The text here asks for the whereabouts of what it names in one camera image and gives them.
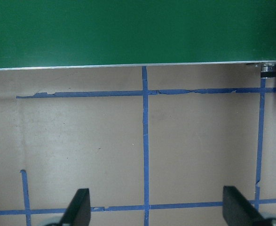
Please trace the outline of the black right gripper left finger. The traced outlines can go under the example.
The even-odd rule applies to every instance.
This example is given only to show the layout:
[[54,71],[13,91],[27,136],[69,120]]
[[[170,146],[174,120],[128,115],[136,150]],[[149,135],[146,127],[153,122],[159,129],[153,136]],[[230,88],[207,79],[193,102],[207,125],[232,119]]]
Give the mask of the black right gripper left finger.
[[88,226],[91,220],[90,192],[78,189],[59,221],[59,226]]

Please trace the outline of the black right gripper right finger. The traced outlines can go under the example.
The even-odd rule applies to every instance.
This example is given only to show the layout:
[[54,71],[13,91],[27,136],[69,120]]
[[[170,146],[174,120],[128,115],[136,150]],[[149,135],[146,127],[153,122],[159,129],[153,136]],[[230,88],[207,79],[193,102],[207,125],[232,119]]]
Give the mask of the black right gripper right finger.
[[228,226],[254,226],[264,220],[235,186],[223,187],[222,215]]

